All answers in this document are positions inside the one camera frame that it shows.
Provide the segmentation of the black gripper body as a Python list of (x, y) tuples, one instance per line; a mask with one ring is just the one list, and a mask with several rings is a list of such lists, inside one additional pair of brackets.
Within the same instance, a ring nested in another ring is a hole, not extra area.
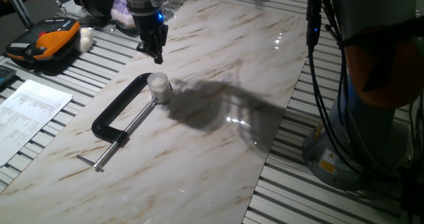
[(161, 10), (154, 11), (149, 15), (133, 16), (136, 28), (140, 33), (141, 41), (149, 43), (154, 48), (154, 31), (164, 24), (164, 16)]

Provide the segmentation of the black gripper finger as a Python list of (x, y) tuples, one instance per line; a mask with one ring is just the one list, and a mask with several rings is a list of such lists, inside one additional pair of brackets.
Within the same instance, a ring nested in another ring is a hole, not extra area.
[(143, 40), (137, 45), (136, 50), (149, 57), (156, 56), (156, 52), (151, 45)]
[(156, 64), (163, 63), (162, 51), (163, 47), (166, 45), (166, 39), (168, 35), (168, 25), (163, 24), (160, 28), (154, 31), (154, 62)]

